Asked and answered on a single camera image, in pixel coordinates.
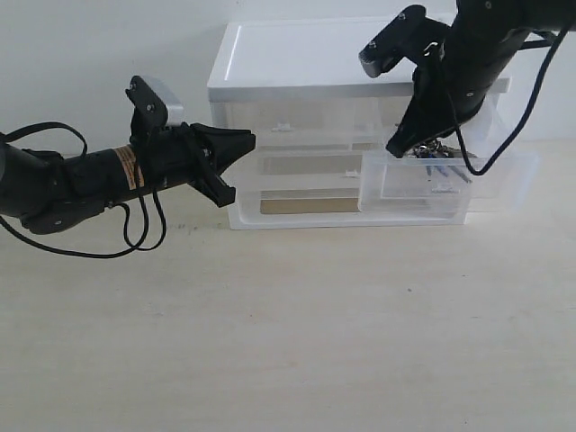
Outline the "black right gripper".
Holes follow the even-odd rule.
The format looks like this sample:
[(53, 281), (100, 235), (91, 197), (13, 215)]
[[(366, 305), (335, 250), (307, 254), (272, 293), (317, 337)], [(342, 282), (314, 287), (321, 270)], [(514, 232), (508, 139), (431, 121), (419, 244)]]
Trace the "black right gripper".
[(402, 158), (442, 131), (468, 122), (482, 108), (499, 74), (500, 64), (494, 59), (469, 57), (444, 45), (429, 48), (413, 74), (413, 96), (386, 150)]

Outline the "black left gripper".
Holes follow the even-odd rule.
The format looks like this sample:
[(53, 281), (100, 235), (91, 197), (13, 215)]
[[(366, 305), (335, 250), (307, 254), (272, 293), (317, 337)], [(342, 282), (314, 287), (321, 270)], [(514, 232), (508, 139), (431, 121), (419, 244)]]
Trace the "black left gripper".
[(130, 147), (148, 189), (189, 184), (217, 207), (235, 202), (236, 189), (218, 173), (256, 148), (251, 130), (222, 129), (200, 123), (162, 128), (134, 126)]

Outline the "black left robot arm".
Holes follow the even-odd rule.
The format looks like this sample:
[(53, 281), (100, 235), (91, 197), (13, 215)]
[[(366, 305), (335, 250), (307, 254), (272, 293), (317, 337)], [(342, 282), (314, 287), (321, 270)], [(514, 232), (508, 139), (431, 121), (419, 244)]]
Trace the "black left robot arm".
[(17, 140), (61, 129), (47, 121), (1, 137), (1, 213), (33, 234), (75, 227), (105, 209), (160, 191), (190, 185), (218, 207), (234, 203), (236, 189), (223, 173), (254, 151), (251, 130), (170, 121), (167, 97), (132, 85), (130, 140), (118, 148), (83, 150), (76, 157), (23, 149)]

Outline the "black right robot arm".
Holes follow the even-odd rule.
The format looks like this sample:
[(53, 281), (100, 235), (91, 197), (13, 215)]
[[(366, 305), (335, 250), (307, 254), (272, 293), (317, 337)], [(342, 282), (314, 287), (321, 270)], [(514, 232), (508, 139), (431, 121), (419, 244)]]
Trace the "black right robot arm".
[(413, 95), (402, 121), (422, 137), (450, 134), (482, 108), (487, 93), (532, 32), (573, 32), (573, 1), (459, 1), (449, 24), (427, 17), (423, 51), (435, 57), (413, 74)]

